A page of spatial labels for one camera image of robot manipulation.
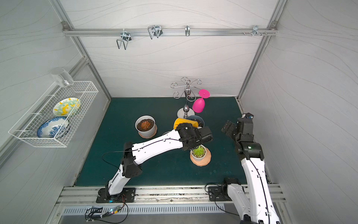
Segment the yellow watering can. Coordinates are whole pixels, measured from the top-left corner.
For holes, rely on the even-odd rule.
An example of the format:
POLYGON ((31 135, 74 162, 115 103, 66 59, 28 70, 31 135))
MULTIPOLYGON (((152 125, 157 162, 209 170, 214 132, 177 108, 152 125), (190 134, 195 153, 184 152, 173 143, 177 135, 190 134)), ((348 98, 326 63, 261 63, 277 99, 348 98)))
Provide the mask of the yellow watering can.
POLYGON ((183 118, 177 118, 174 122, 173 128, 176 129, 178 127, 178 125, 183 124, 183 123, 192 124, 192 126, 196 127, 196 128, 199 127, 199 124, 197 121, 192 121, 192 120, 183 119, 183 118))

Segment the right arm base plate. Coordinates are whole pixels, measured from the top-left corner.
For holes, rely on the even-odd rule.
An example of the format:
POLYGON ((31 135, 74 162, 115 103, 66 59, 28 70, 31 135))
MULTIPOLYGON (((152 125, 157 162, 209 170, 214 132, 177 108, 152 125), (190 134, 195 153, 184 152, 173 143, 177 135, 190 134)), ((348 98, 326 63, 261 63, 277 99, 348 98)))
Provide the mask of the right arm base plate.
POLYGON ((206 191, 211 202, 228 202, 231 201, 228 195, 222 192, 221 186, 206 187, 206 191))

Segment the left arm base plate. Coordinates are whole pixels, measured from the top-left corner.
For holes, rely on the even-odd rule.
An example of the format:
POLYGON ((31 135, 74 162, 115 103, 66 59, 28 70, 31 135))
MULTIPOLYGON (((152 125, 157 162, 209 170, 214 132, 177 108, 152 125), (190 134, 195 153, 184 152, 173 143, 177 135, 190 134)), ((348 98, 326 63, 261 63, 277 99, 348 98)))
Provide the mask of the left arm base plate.
POLYGON ((136 188, 124 188, 121 193, 110 195, 108 188, 101 188, 98 191, 96 203, 133 203, 136 195, 136 188))

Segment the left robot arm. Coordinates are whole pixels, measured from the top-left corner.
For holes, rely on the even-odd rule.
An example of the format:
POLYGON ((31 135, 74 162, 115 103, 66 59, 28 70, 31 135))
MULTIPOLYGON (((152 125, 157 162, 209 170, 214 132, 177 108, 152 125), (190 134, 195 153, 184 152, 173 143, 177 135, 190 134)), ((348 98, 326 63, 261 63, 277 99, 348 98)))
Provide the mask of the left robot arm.
POLYGON ((122 193, 131 178, 142 174, 141 164, 174 149, 193 150, 211 142, 213 135, 209 127, 197 128, 191 123, 180 123, 175 129, 158 138, 133 144, 124 144, 124 155, 114 177, 105 187, 106 196, 122 193))

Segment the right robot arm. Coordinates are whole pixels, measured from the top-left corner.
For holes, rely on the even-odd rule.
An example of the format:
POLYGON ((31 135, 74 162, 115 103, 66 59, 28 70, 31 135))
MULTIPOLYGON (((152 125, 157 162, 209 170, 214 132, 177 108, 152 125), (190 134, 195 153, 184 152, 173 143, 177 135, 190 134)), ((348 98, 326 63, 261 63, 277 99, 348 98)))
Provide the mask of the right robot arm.
POLYGON ((231 140, 243 167, 250 198, 244 187, 234 179, 226 178, 223 195, 234 203, 241 224, 279 224, 279 216, 274 208, 266 180, 265 161, 262 146, 254 142, 253 115, 243 114, 237 123, 228 121, 222 128, 231 140))

